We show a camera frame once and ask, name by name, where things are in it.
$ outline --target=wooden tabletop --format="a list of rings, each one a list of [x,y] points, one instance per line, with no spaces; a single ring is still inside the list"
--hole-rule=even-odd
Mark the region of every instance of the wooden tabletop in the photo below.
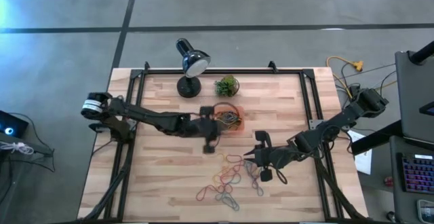
[[[108,88],[113,96],[126,95],[131,69],[115,69]],[[323,115],[326,119],[340,112],[340,103],[332,72],[314,68]],[[245,128],[239,134],[225,134],[213,155],[202,154],[203,138],[166,136],[154,127],[140,123],[134,149],[133,166],[125,205],[124,221],[137,222],[198,222],[198,221],[322,221],[321,199],[313,159],[291,162],[282,172],[288,179],[284,185],[275,178],[258,182],[264,190],[258,196],[252,180],[242,168],[241,182],[233,185],[232,196],[239,205],[234,211],[215,200],[216,192],[207,191],[205,199],[196,200],[202,188],[213,184],[212,177],[222,170],[222,154],[243,155],[257,143],[255,130],[266,130],[273,145],[301,130],[307,130],[306,115],[297,75],[236,75],[240,89],[232,98],[218,98],[214,82],[224,75],[200,75],[202,91],[195,98],[182,98],[176,91],[180,75],[147,75],[142,106],[158,112],[199,112],[201,105],[231,102],[245,110]],[[309,81],[312,111],[315,112]],[[95,148],[109,141],[108,134],[98,135]],[[367,215],[353,156],[346,151],[348,141],[339,140],[332,150],[338,185],[349,201]],[[90,212],[106,191],[116,144],[97,152],[90,169],[79,209],[79,217]],[[335,213],[331,191],[328,199]],[[113,206],[116,213],[117,200]]]

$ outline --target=bundle of rubber bands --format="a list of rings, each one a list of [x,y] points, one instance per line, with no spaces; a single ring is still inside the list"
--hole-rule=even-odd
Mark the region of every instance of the bundle of rubber bands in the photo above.
[[[248,176],[252,180],[252,188],[256,190],[258,196],[264,195],[264,190],[258,184],[258,177],[260,168],[254,168],[253,163],[243,160],[240,155],[226,155],[223,156],[224,162],[228,163],[228,166],[223,166],[222,170],[212,177],[213,185],[208,185],[202,188],[196,195],[197,201],[202,201],[205,198],[207,190],[217,192],[215,199],[226,204],[234,211],[239,210],[239,205],[231,195],[233,192],[234,184],[238,184],[241,181],[241,175],[239,171],[244,166]]]
[[[215,116],[223,130],[238,130],[242,119],[233,111],[219,112]]]

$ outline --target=keyboard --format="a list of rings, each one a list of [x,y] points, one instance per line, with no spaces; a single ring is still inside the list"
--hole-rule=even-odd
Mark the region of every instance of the keyboard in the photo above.
[[[434,194],[434,157],[399,154],[404,191]]]

